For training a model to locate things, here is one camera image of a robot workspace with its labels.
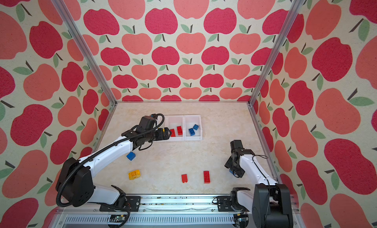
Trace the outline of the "yellow double lego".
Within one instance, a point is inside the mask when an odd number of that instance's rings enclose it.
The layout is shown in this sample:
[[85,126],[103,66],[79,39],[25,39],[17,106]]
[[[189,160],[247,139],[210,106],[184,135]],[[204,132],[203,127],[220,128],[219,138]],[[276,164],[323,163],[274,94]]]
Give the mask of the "yellow double lego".
[[134,171],[130,172],[128,174],[128,176],[129,176],[129,180],[135,180],[135,179],[141,177],[141,172],[140,172],[140,170],[134,170]]

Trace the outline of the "red small lego bottom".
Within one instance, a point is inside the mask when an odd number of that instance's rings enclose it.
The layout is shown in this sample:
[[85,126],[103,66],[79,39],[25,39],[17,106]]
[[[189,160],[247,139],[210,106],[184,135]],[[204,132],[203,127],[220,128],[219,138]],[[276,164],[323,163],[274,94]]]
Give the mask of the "red small lego bottom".
[[188,175],[187,174],[181,175],[181,180],[182,180],[183,183],[187,183],[188,182]]

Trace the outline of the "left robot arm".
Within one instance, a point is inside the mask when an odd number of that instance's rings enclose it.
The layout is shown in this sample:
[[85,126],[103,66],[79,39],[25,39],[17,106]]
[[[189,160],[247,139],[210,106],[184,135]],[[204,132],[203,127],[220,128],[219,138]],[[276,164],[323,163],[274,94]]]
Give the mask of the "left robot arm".
[[104,168],[121,156],[134,150],[145,150],[143,145],[168,140],[172,132],[162,127],[163,114],[152,114],[141,118],[138,125],[125,131],[113,143],[80,159],[67,159],[56,184],[56,204],[59,207],[79,207],[96,203],[115,211],[129,211],[126,194],[117,186],[101,186],[93,182]]

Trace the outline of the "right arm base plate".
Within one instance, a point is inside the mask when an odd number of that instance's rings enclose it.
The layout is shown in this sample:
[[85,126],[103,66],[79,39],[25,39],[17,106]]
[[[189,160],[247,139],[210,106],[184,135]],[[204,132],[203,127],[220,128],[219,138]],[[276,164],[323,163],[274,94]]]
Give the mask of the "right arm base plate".
[[217,196],[212,200],[219,212],[247,212],[248,209],[236,201],[231,196]]

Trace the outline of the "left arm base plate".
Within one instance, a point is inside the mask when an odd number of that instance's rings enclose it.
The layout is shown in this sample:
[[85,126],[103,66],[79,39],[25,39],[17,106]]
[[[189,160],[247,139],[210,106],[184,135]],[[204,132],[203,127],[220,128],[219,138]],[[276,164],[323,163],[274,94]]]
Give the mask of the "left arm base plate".
[[115,204],[100,204],[101,212],[138,212],[140,206],[140,196],[125,196],[119,198]]

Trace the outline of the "red long lego bottom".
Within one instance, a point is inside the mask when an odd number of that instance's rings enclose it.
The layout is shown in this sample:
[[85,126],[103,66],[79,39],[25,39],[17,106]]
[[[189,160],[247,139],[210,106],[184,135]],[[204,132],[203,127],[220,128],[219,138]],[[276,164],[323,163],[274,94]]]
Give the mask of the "red long lego bottom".
[[203,172],[203,177],[204,177],[204,183],[205,184],[211,183],[210,172],[209,171],[204,171]]

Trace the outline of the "white three-compartment bin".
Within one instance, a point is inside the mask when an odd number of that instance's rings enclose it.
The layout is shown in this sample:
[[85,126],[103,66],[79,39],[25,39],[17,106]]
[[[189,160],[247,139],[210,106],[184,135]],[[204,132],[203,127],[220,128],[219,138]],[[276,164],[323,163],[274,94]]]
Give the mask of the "white three-compartment bin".
[[[190,136],[189,128],[193,128],[194,125],[198,125],[199,129],[195,130],[195,135]],[[177,127],[181,126],[183,135],[179,136],[177,133]],[[169,130],[175,130],[175,137],[170,137],[168,141],[200,141],[203,139],[202,122],[200,115],[167,115],[163,127],[167,127]]]

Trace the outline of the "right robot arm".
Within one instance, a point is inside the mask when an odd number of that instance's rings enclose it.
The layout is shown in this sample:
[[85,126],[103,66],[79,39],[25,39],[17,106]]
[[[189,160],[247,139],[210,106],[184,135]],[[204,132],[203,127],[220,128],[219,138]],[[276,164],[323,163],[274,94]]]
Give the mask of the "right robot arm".
[[230,142],[231,156],[225,167],[234,177],[247,175],[254,190],[235,187],[231,191],[232,207],[251,213],[257,228],[292,228],[294,226],[289,188],[279,184],[260,165],[257,158],[267,159],[243,147],[241,140]]

